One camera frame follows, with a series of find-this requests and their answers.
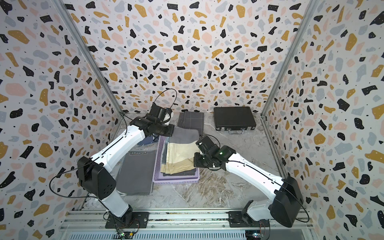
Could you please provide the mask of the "dark grey checked pillowcase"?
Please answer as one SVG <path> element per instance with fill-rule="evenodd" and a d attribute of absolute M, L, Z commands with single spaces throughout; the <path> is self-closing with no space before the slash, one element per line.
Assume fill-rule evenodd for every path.
<path fill-rule="evenodd" d="M 196 173 L 196 169 L 192 169 L 192 170 L 189 170 L 189 171 L 183 171 L 183 172 L 179 172 L 179 173 L 175 173 L 175 174 L 167 174 L 166 171 L 169 169 L 169 167 L 167 166 L 167 149 L 168 149 L 168 139 L 166 139 L 165 143 L 164 143 L 164 146 L 163 146 L 163 150 L 162 150 L 162 160 L 161 160 L 161 170 L 160 170 L 160 176 L 162 177 L 168 177 L 168 176 L 171 176 L 171 177 L 180 177 L 180 176 L 194 176 L 195 173 Z"/>

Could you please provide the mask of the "lilac plastic basket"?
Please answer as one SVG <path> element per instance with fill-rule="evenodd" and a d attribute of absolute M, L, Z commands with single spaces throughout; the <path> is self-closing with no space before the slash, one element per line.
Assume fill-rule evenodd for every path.
<path fill-rule="evenodd" d="M 180 176 L 180 177 L 162 177 L 160 176 L 161 170 L 161 160 L 162 160 L 162 150 L 166 137 L 161 136 L 159 138 L 157 154 L 155 160 L 155 167 L 153 172 L 153 183 L 161 185 L 170 185 L 170 184 L 194 184 L 197 183 L 200 179 L 200 170 L 196 169 L 194 176 Z"/>

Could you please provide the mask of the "grey passion pillowcase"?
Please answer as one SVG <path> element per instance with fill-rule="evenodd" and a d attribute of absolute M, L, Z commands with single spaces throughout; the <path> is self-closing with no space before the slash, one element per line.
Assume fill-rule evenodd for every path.
<path fill-rule="evenodd" d="M 149 195 L 153 189 L 156 151 L 130 151 L 117 175 L 117 191 L 126 196 Z"/>

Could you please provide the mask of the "navy blue striped pillowcase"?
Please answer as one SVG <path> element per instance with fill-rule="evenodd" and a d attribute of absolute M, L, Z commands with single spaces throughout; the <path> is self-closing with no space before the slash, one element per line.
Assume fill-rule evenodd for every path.
<path fill-rule="evenodd" d="M 149 136 L 144 138 L 139 143 L 137 143 L 137 146 L 141 147 L 141 146 L 151 145 L 151 144 L 157 143 L 158 141 L 159 141 L 159 137 Z"/>

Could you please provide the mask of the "grey and cream pillowcase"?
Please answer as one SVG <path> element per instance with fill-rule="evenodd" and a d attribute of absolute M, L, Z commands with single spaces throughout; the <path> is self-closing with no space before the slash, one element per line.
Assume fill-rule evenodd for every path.
<path fill-rule="evenodd" d="M 200 152 L 196 145 L 199 138 L 198 130 L 175 127 L 164 144 L 161 173 L 174 175 L 194 170 L 194 155 Z"/>

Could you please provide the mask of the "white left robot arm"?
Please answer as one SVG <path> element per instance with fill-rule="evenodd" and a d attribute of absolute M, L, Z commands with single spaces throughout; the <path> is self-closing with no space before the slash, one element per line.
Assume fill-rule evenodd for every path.
<path fill-rule="evenodd" d="M 116 189 L 116 180 L 111 175 L 113 168 L 146 137 L 172 136 L 175 128 L 169 123 L 172 113 L 171 108 L 162 108 L 152 103 L 150 112 L 144 117 L 132 119 L 126 130 L 111 144 L 90 158 L 82 157 L 78 160 L 81 187 L 107 208 L 114 223 L 124 226 L 130 224 L 133 220 L 133 210 Z"/>

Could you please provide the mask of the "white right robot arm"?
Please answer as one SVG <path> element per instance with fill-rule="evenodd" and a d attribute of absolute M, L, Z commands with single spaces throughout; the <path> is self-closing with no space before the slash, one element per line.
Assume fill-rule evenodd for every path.
<path fill-rule="evenodd" d="M 235 174 L 259 189 L 267 199 L 261 202 L 249 201 L 234 224 L 251 227 L 261 220 L 274 219 L 280 225 L 291 228 L 303 209 L 303 195 L 296 179 L 273 175 L 243 158 L 228 146 L 219 147 L 208 135 L 197 142 L 199 152 L 194 155 L 194 166 L 213 168 Z"/>

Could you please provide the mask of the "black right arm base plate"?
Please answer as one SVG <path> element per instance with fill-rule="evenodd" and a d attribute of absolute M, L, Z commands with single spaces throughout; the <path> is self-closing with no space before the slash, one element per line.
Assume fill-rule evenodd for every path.
<path fill-rule="evenodd" d="M 231 228 L 245 228 L 245 227 L 264 228 L 264 227 L 270 226 L 269 220 L 262 219 L 259 221 L 255 221 L 247 213 L 247 210 L 250 208 L 250 205 L 253 202 L 254 202 L 253 200 L 250 200 L 241 211 L 229 211 L 228 212 L 229 223 L 230 223 Z"/>

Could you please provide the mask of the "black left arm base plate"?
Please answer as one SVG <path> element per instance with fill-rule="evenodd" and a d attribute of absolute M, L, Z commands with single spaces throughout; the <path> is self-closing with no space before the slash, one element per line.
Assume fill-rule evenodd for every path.
<path fill-rule="evenodd" d="M 149 220 L 149 212 L 128 212 L 118 218 L 108 212 L 106 229 L 145 229 Z"/>

